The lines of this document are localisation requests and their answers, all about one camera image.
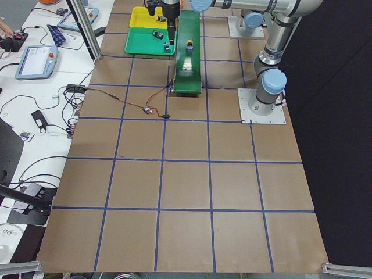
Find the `light blue tablet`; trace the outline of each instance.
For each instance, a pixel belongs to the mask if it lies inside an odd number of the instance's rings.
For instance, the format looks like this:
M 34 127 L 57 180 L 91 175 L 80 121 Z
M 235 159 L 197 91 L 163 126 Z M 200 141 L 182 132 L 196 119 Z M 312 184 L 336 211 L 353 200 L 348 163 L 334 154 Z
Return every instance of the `light blue tablet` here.
M 94 20 L 97 18 L 99 10 L 97 8 L 86 6 L 85 11 L 87 12 L 89 22 L 92 24 Z M 59 21 L 57 26 L 62 29 L 66 29 L 66 30 L 77 31 L 77 32 L 80 31 L 79 28 L 77 27 L 74 16 L 71 14 L 71 12 L 69 12 L 66 16 L 64 16 L 64 18 Z
M 16 79 L 39 80 L 50 78 L 57 62 L 56 45 L 29 45 L 18 65 Z

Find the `white mounting plate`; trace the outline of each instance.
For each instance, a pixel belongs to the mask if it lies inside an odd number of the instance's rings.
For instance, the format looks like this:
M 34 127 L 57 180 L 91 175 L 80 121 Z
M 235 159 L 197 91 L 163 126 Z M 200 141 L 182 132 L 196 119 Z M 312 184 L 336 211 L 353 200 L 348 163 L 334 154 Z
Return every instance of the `white mounting plate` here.
M 237 22 L 240 19 L 240 16 L 228 16 L 228 29 L 230 31 L 231 38 L 240 38 L 240 39 L 251 39 L 251 40 L 264 40 L 265 34 L 263 33 L 262 27 L 256 28 L 252 34 L 243 34 L 240 30 L 237 29 Z
M 274 111 L 267 116 L 261 116 L 253 113 L 250 108 L 248 107 L 248 100 L 249 98 L 255 94 L 257 89 L 251 88 L 239 88 L 238 89 L 238 96 L 239 96 L 239 106 L 240 106 L 240 116 L 242 119 L 242 123 L 251 123 L 252 124 L 286 124 L 285 116 L 283 112 L 282 106 L 276 106 Z M 278 97 L 276 103 L 280 103 L 281 100 Z

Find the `dark background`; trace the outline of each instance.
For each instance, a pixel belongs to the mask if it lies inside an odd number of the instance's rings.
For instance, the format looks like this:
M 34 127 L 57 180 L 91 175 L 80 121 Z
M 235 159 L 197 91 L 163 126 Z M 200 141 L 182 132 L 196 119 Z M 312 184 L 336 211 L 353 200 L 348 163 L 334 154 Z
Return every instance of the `dark background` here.
M 324 0 L 281 70 L 329 262 L 372 266 L 372 1 Z

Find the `metal bracket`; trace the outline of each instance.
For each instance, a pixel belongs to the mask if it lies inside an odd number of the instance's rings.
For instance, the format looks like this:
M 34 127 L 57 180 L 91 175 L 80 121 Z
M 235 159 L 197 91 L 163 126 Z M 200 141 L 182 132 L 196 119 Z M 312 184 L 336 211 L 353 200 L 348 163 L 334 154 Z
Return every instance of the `metal bracket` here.
M 337 266 L 336 264 L 323 263 L 323 273 L 357 278 L 372 278 L 371 267 Z
M 0 276 L 41 271 L 41 262 L 0 264 Z
M 285 116 L 282 106 L 276 106 L 274 111 L 268 116 L 261 116 L 253 113 L 248 107 L 249 98 L 255 94 L 257 89 L 251 88 L 239 88 L 239 106 L 240 116 L 242 123 L 253 123 L 253 124 L 286 124 Z
M 262 27 L 258 27 L 251 34 L 242 33 L 237 29 L 237 22 L 240 19 L 240 16 L 228 16 L 228 29 L 230 31 L 231 38 L 240 38 L 240 39 L 251 39 L 251 40 L 264 40 L 265 34 L 263 33 Z

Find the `person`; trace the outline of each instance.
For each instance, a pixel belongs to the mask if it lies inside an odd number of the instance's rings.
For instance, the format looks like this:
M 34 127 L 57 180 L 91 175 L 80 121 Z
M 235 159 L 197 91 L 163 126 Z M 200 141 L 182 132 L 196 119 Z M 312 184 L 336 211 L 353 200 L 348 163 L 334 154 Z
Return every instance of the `person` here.
M 14 31 L 2 19 L 0 19 L 0 28 L 7 37 L 12 37 L 14 35 Z

